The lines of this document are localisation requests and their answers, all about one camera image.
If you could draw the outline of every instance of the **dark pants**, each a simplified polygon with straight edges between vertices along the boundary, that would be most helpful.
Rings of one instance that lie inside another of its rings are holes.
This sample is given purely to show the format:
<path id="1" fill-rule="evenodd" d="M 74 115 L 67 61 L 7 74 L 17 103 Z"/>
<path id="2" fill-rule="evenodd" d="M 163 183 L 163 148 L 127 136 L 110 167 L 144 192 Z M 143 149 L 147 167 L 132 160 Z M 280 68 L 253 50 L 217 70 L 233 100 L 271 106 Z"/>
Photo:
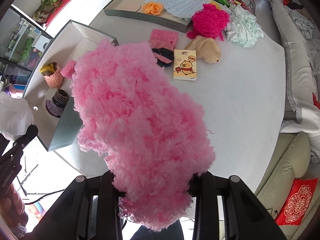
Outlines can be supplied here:
<path id="1" fill-rule="evenodd" d="M 96 234 L 97 207 L 98 198 L 95 198 L 92 204 L 90 238 L 94 237 Z M 161 232 L 151 231 L 150 229 L 141 226 L 131 237 L 131 240 L 184 240 L 184 238 L 180 221 L 177 220 Z"/>

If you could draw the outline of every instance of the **white plastic bag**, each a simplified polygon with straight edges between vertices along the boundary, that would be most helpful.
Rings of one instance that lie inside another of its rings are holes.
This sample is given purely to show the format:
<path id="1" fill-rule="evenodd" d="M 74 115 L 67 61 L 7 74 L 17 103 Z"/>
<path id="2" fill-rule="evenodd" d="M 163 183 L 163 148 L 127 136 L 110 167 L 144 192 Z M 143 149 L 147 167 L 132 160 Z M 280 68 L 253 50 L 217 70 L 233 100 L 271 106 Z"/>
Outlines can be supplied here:
<path id="1" fill-rule="evenodd" d="M 5 92 L 0 93 L 0 133 L 15 141 L 27 132 L 33 124 L 33 114 L 28 102 L 21 98 L 11 98 Z"/>

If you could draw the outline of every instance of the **orange artificial flower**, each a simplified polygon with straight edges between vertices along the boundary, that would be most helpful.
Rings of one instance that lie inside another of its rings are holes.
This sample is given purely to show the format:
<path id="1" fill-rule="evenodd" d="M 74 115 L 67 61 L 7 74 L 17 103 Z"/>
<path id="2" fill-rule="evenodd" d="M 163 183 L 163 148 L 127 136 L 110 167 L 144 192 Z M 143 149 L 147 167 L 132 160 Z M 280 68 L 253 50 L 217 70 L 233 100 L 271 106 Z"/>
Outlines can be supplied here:
<path id="1" fill-rule="evenodd" d="M 162 12 L 162 9 L 163 6 L 159 2 L 149 2 L 142 7 L 144 13 L 151 15 L 159 15 Z"/>

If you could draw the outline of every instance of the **speech bubble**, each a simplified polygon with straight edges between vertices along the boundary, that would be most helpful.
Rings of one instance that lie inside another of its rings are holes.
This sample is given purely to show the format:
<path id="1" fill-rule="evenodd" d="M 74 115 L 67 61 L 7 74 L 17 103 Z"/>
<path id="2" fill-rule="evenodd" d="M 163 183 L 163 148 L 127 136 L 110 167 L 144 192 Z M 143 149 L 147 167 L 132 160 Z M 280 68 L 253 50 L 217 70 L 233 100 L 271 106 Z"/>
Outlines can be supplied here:
<path id="1" fill-rule="evenodd" d="M 196 57 L 195 56 L 189 56 L 188 60 L 190 60 L 191 62 L 195 62 L 196 61 Z"/>

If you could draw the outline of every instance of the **light blue cloth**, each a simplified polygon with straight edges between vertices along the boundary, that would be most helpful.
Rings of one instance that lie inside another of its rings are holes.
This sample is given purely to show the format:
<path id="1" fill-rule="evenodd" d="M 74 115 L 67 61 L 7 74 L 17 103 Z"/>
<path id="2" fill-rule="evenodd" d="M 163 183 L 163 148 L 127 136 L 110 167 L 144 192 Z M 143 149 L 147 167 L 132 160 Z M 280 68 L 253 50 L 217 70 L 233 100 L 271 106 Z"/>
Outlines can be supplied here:
<path id="1" fill-rule="evenodd" d="M 312 33 L 314 30 L 312 22 L 310 22 L 307 18 L 305 18 L 302 14 L 298 13 L 295 10 L 291 10 L 288 6 L 284 6 L 284 8 L 289 13 L 291 19 L 295 23 L 295 25 L 301 30 L 303 36 L 310 40 L 312 39 Z"/>
<path id="2" fill-rule="evenodd" d="M 159 2 L 168 13 L 188 21 L 197 11 L 203 9 L 204 3 L 210 3 L 210 0 L 145 0 L 145 3 L 148 2 Z"/>
<path id="3" fill-rule="evenodd" d="M 231 5 L 230 22 L 226 27 L 228 41 L 233 41 L 237 44 L 246 47 L 253 47 L 258 38 L 263 38 L 264 34 L 257 18 L 240 5 Z"/>

